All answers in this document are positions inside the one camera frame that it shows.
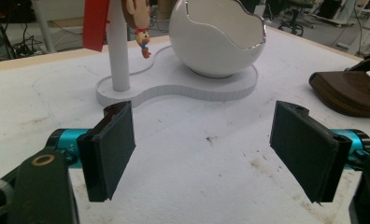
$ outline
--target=floor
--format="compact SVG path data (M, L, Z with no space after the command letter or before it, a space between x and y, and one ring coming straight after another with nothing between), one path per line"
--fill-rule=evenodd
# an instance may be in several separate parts
M286 20L286 18L289 17L286 15L282 15L272 19L271 21L269 20L269 18L266 18L266 24L277 28L279 27L280 22ZM333 23L316 19L313 16L305 15L304 18L308 21L313 22L315 25L314 28L311 28L306 22L301 22L304 25L305 29L303 38L345 52L347 51L347 49L341 48L337 46L337 44L350 44L352 40L360 33L360 25L365 24L367 21L367 18L365 16L356 18L355 14L353 13L353 16L349 19L349 25L342 25L342 27L337 27ZM168 35L168 25L169 21L154 21L149 28L150 36L154 37L160 35ZM57 51L79 49L82 47L81 26L57 27L57 25L51 22L50 33L53 39L54 47ZM33 41L28 40L26 43L30 48L35 49L35 53L33 56L42 54L45 51L43 38L41 36L37 22L28 23L26 26L19 23L10 23L7 26L7 37L12 45L21 43L24 38L28 39L32 37ZM135 38L134 31L132 31L131 38Z

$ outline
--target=gray floor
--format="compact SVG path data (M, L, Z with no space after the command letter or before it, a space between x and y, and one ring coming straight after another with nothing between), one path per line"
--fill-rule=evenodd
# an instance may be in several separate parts
M318 20L313 16L305 15L305 19L315 23L314 28L307 26L306 22L300 21L304 25L304 36L303 38L315 41L324 46L330 48L339 49L342 51L347 51L346 49L338 47L337 43L350 44L352 40L360 33L360 24L363 25L366 23L366 17L360 17L360 24L357 21L357 18L353 17L349 20L349 25L343 25L342 27L336 27L335 24L329 23L327 21ZM275 18L273 22L269 22L269 25L272 27L279 27L279 23L285 20L285 17ZM150 36L160 36L168 35L168 25L169 21L156 21L149 28ZM43 49L43 38L40 34L38 25L36 22L29 23L26 30L26 37L33 35L35 40L40 41L34 42L36 49ZM11 44L16 44L22 41L22 34L25 26L23 24L9 24L7 27L7 36ZM81 27L51 27L50 28L51 36L53 43L57 51L79 49L82 46L81 42ZM135 39L134 31L131 32L131 38Z

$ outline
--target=red fabric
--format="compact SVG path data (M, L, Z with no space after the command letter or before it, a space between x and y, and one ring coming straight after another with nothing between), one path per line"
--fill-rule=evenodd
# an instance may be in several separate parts
M103 49L109 0L86 0L83 18L83 48Z

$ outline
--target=white table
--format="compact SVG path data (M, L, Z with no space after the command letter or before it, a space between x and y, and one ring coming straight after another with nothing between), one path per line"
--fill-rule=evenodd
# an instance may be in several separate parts
M308 108L328 128L370 135L370 119L335 113L308 85L316 71L359 60L268 29L252 95L226 103L161 96L134 109L136 149L112 201L89 203L81 170L70 171L81 223L349 223L360 173L343 173L333 203L310 203L269 137L276 100ZM109 74L106 50L0 63L0 177L54 130L92 128L103 117L95 84Z

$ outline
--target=brown leather object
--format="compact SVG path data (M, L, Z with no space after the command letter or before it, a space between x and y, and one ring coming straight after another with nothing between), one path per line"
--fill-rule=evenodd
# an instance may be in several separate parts
M370 76L363 71L318 72L310 86L333 110L352 117L370 118Z

